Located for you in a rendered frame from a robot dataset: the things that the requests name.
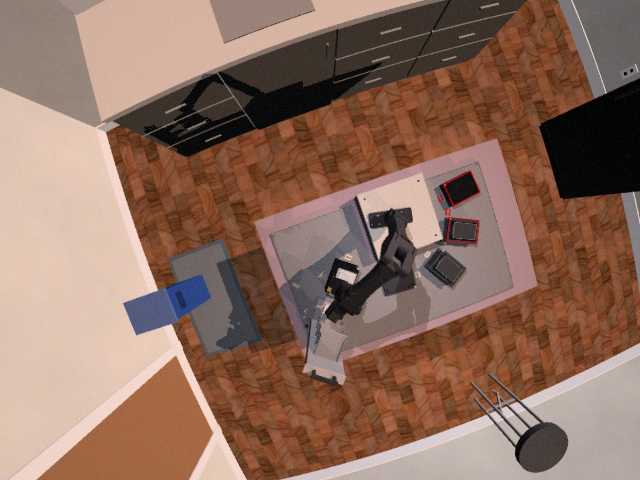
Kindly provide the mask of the grey rack with shelves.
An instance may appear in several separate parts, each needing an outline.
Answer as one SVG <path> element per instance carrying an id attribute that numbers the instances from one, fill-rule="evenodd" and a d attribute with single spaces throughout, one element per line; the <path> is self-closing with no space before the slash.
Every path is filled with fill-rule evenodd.
<path id="1" fill-rule="evenodd" d="M 311 329 L 308 335 L 309 345 L 306 351 L 307 360 L 305 360 L 305 363 L 345 376 L 342 349 L 348 339 L 346 339 L 346 335 L 343 335 L 345 327 L 340 326 L 344 322 L 343 320 L 338 320 L 338 322 L 334 324 L 327 318 L 325 313 L 323 313 L 321 317 L 325 303 L 331 304 L 330 302 L 318 299 L 312 316 L 310 322 Z M 317 328 L 319 320 L 320 323 Z"/>

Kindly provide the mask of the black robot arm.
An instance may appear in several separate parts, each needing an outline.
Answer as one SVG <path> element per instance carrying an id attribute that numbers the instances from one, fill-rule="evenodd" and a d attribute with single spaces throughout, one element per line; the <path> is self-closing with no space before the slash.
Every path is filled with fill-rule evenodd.
<path id="1" fill-rule="evenodd" d="M 338 291 L 338 288 L 336 289 L 335 300 L 325 311 L 325 315 L 333 323 L 342 320 L 346 313 L 351 316 L 359 315 L 365 301 L 384 283 L 398 275 L 405 278 L 410 273 L 417 254 L 417 248 L 414 247 L 413 242 L 405 234 L 407 224 L 413 222 L 412 210 L 410 207 L 395 210 L 391 208 L 387 211 L 368 214 L 370 228 L 385 227 L 387 225 L 388 234 L 390 234 L 381 245 L 380 260 L 375 267 L 356 284 L 344 287 L 340 291 Z M 404 219 L 400 211 L 403 211 Z M 381 224 L 378 225 L 379 223 Z M 401 261 L 401 268 L 392 260 L 393 257 Z"/>

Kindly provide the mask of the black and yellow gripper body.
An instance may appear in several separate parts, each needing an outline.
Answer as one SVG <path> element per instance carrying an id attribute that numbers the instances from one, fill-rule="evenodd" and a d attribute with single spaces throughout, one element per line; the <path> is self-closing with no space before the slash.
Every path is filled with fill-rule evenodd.
<path id="1" fill-rule="evenodd" d="M 340 291 L 342 288 L 344 287 L 350 287 L 353 284 L 348 283 L 348 281 L 336 278 L 334 276 L 332 276 L 331 281 L 329 283 L 329 287 L 331 287 L 331 294 L 335 295 L 336 289 L 338 288 L 338 291 Z"/>

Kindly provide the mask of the white microplate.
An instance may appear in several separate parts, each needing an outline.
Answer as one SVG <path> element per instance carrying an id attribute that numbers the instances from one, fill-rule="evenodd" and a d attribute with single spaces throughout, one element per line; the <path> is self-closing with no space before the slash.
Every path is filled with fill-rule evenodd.
<path id="1" fill-rule="evenodd" d="M 337 274 L 335 277 L 348 281 L 348 283 L 350 284 L 354 284 L 355 278 L 356 278 L 356 273 L 338 268 Z"/>

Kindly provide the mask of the grey microplate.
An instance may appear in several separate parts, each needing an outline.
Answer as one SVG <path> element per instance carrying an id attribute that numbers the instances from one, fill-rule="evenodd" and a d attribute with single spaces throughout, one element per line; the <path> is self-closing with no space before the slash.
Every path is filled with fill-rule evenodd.
<path id="1" fill-rule="evenodd" d="M 450 239 L 472 240 L 476 239 L 476 223 L 452 221 Z"/>
<path id="2" fill-rule="evenodd" d="M 441 275 L 443 275 L 446 279 L 448 279 L 451 283 L 454 283 L 463 271 L 461 267 L 459 267 L 445 254 L 443 254 L 443 256 L 436 263 L 436 266 L 434 266 L 433 268 L 437 270 Z"/>

